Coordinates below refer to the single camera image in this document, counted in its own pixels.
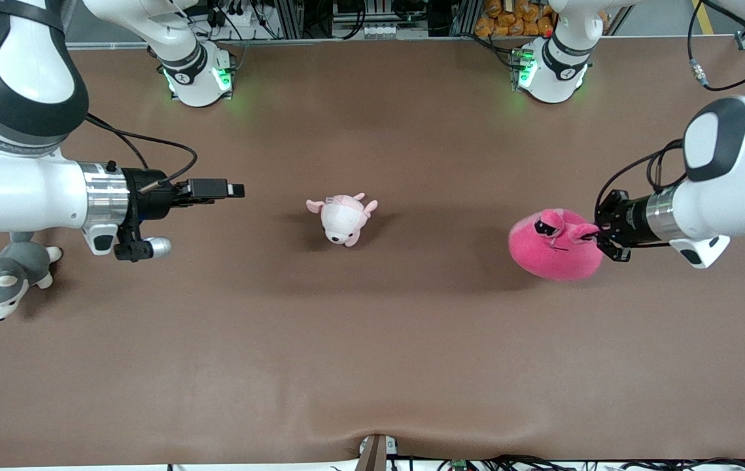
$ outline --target plush toy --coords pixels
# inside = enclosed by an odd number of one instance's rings
[[[32,242],[31,232],[13,232],[0,253],[0,320],[17,308],[31,285],[46,289],[52,285],[50,263],[61,258],[58,247]]]
[[[524,270],[555,281],[582,280],[602,263],[599,227],[569,209],[545,209],[518,221],[509,232],[509,252]]]
[[[307,200],[305,205],[309,211],[321,215],[322,230],[325,236],[334,244],[343,244],[346,247],[358,243],[360,228],[369,220],[372,211],[378,207],[377,201],[372,201],[364,207],[360,201],[366,197],[365,194],[338,194],[325,201]]]

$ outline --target gray plush toy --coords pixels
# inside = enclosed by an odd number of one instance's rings
[[[61,258],[61,249],[32,242],[33,235],[10,233],[11,242],[0,253],[0,320],[14,313],[30,286],[46,289],[52,285],[50,263]]]

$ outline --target white and pink plush toy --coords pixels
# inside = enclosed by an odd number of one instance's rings
[[[358,243],[360,238],[360,228],[366,225],[372,211],[378,207],[377,201],[370,201],[369,205],[364,207],[360,201],[366,194],[338,194],[325,201],[307,200],[305,205],[313,214],[320,214],[322,220],[322,230],[325,231],[327,239],[334,244],[343,244],[346,247]]]

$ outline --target plush toy eye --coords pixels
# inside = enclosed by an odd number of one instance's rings
[[[538,220],[536,223],[534,223],[534,231],[542,236],[550,237],[554,235],[555,232],[558,232],[558,229],[556,227],[552,227],[549,224],[543,223],[542,220]]]

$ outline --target pink stuffed pig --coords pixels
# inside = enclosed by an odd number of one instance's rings
[[[307,200],[305,205],[312,213],[321,215],[322,230],[329,241],[352,247],[360,239],[360,228],[366,225],[372,211],[378,207],[377,201],[370,201],[364,207],[360,202],[364,197],[366,194],[363,193],[355,196],[338,194],[325,201]]]
[[[569,209],[545,209],[523,218],[509,232],[509,252],[524,270],[555,281],[593,275],[602,263],[599,227]]]

